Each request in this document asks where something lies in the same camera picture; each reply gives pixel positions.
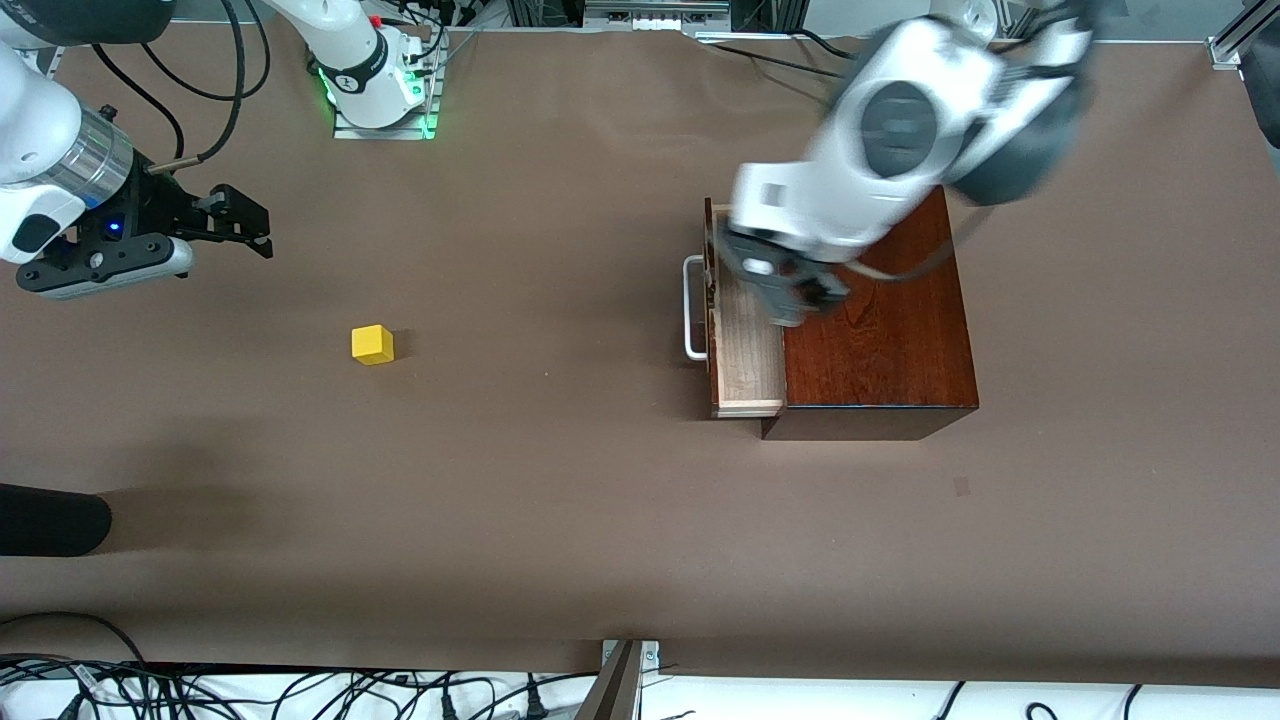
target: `yellow cube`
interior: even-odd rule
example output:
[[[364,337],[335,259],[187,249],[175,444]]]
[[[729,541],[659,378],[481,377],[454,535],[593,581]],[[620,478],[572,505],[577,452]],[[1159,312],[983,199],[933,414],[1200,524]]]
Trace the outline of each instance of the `yellow cube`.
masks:
[[[396,338],[381,325],[351,331],[351,356],[365,365],[381,365],[396,359]]]

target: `drawer handle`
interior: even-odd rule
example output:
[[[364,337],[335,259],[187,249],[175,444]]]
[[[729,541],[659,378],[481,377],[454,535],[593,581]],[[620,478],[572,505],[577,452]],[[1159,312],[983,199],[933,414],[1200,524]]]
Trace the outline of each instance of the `drawer handle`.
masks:
[[[689,296],[691,295],[691,290],[692,290],[692,287],[691,287],[691,284],[689,282],[689,266],[692,265],[694,263],[698,263],[698,264],[704,263],[703,256],[701,255],[690,255],[689,258],[685,258],[685,269],[684,269],[684,275],[685,275],[685,356],[689,357],[690,360],[695,361],[695,363],[705,363],[707,361],[707,354],[705,352],[698,352],[698,351],[694,350],[694,316],[692,316],[691,304],[689,302]]]

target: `wooden box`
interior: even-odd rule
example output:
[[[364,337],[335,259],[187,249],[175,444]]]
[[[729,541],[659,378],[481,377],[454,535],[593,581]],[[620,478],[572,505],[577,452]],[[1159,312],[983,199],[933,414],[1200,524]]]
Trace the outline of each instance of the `wooden box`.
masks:
[[[849,300],[781,328],[717,263],[728,206],[707,200],[707,368],[717,418],[760,418],[765,439],[920,439],[978,409],[960,275],[950,259],[899,284],[841,272]],[[861,260],[900,273],[951,241],[934,191]]]

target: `brown tabletop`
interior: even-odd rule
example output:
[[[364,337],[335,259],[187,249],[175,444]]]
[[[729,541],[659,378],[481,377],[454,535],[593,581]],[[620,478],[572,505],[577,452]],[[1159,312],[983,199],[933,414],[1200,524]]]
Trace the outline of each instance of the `brown tabletop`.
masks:
[[[823,81],[675,33],[494,33],[438,140],[334,141],[271,31],[266,88],[180,178],[266,205],[274,260],[201,246],[187,281],[64,304],[0,283],[0,477],[108,491],[120,525],[0,560],[5,614],[105,614],[156,660],[550,670],[641,635],[685,671],[1280,678],[1280,202],[1202,47],[1102,47],[1079,149],[961,249],[980,410],[765,443],[705,419],[680,263],[737,164],[803,151]],[[157,50],[225,91],[229,45]],[[115,55],[215,137],[225,106]],[[88,53],[60,79],[166,155]],[[351,360],[369,323],[402,359]]]

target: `drawer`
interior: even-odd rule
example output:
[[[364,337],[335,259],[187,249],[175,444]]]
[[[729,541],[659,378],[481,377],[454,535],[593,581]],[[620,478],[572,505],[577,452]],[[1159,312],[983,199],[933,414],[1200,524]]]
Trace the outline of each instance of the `drawer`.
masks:
[[[773,418],[786,405],[782,328],[750,288],[716,258],[712,237],[728,222],[728,205],[705,205],[703,247],[707,370],[716,418]]]

